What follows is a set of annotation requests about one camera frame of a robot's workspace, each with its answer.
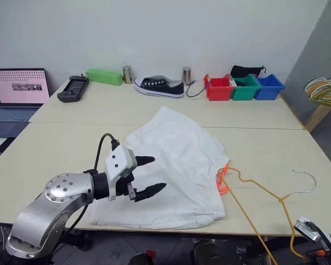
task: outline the plastic bin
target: plastic bin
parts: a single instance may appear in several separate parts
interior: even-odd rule
[[[275,100],[285,86],[274,75],[269,75],[266,78],[258,78],[260,90],[256,92],[256,100]]]
[[[245,78],[234,78],[234,81],[237,82],[237,89],[234,91],[233,100],[252,100],[256,91],[260,89],[260,83],[253,74]]]
[[[210,78],[210,76],[206,75],[204,81],[207,98],[211,101],[229,100],[232,91],[236,88],[236,83],[230,75],[225,75],[224,78]]]

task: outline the white table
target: white table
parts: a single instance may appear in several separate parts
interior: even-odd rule
[[[66,81],[56,92],[62,91]],[[202,87],[196,82],[195,93]],[[56,93],[30,119],[30,122],[91,123],[143,125],[160,109],[177,110],[203,127],[303,129],[286,103],[278,98],[269,101],[211,102],[202,93],[196,99],[151,97],[137,92],[132,84],[112,86],[90,82],[79,102],[62,103]]]
[[[17,215],[42,191],[46,182],[64,172],[92,168],[100,136],[110,132],[123,144],[139,126],[77,123],[31,123],[0,157],[0,222],[13,223]],[[286,200],[293,221],[304,215],[331,233],[331,162],[306,130],[208,128],[227,149],[230,165],[277,195],[295,189],[309,189],[312,181],[291,168],[305,170],[317,179],[313,193],[295,194]],[[110,151],[108,141],[100,154]],[[281,205],[252,184],[242,183],[236,174],[226,176],[229,185],[262,234],[288,235],[290,228]],[[223,203],[226,216],[209,226],[182,232],[210,234],[254,234],[230,194]],[[77,214],[70,219],[74,221]],[[81,229],[130,230],[93,226],[81,221]]]

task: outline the laptop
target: laptop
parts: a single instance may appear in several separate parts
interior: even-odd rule
[[[0,138],[17,137],[48,99],[43,68],[0,69]]]

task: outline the black sneaker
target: black sneaker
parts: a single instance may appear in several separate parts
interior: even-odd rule
[[[182,98],[184,96],[184,83],[172,81],[165,76],[152,76],[137,78],[134,87],[142,94],[149,96]]]

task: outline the green block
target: green block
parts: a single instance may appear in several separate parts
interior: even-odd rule
[[[113,84],[119,86],[123,83],[122,75],[120,73],[108,72],[105,70],[99,69],[88,69],[86,75],[89,80],[104,83],[104,84]]]
[[[233,94],[233,100],[252,100],[256,91],[260,89],[259,81],[253,74],[249,74],[245,78],[234,78],[234,81],[242,82],[245,86],[237,86]]]

